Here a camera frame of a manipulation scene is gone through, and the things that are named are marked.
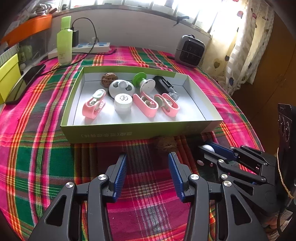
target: smartphone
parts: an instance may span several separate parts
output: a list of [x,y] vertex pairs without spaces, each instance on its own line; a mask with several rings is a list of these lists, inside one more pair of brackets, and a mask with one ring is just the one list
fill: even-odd
[[45,68],[45,64],[33,66],[30,68],[14,85],[10,91],[8,97],[5,100],[5,104],[18,104],[27,89],[32,85],[34,80],[42,73]]

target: yellow box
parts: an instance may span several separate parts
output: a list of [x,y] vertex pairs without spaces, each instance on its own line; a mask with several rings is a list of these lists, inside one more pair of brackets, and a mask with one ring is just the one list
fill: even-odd
[[10,91],[20,79],[17,54],[0,67],[0,104],[3,104]]

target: table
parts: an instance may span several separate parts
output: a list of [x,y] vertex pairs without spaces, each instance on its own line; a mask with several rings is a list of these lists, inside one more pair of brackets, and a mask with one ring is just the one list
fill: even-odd
[[[168,170],[167,154],[155,149],[152,139],[75,144],[60,129],[71,87],[83,66],[125,65],[156,68],[189,75],[216,107],[223,122],[213,132],[177,136],[177,154],[193,173],[201,176],[194,149],[205,140],[224,146],[247,145],[262,150],[250,123],[234,101],[199,68],[191,69],[167,58],[161,51],[115,47],[108,56],[96,55],[77,65],[39,77],[16,106],[0,113],[0,208],[22,240],[27,240],[38,219],[68,181],[89,182],[128,155],[128,174],[117,203],[108,204],[114,241],[183,240],[189,204],[183,204]],[[46,62],[45,71],[58,67]],[[83,206],[83,239],[87,240]],[[215,238],[215,209],[210,210],[209,240]]]

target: blue gripper pad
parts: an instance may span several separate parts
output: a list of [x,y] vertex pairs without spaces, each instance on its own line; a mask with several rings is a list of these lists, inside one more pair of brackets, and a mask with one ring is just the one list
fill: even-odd
[[126,172],[127,172],[127,163],[126,163],[126,156],[123,158],[120,168],[118,170],[115,182],[114,182],[114,193],[113,193],[113,200],[114,202],[117,201],[117,199],[121,195],[122,187],[124,184],[124,180],[126,178]]
[[228,161],[236,161],[237,157],[231,149],[220,146],[214,142],[206,142],[205,144],[213,147],[216,154],[225,157]]
[[168,155],[168,167],[170,169],[170,174],[172,176],[177,197],[183,202],[185,200],[183,182],[172,154]]

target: window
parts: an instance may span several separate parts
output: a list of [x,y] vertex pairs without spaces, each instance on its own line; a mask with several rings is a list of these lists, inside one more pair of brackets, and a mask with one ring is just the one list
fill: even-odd
[[223,0],[61,0],[70,8],[91,5],[126,5],[163,12],[172,16],[189,16],[188,23],[208,32]]

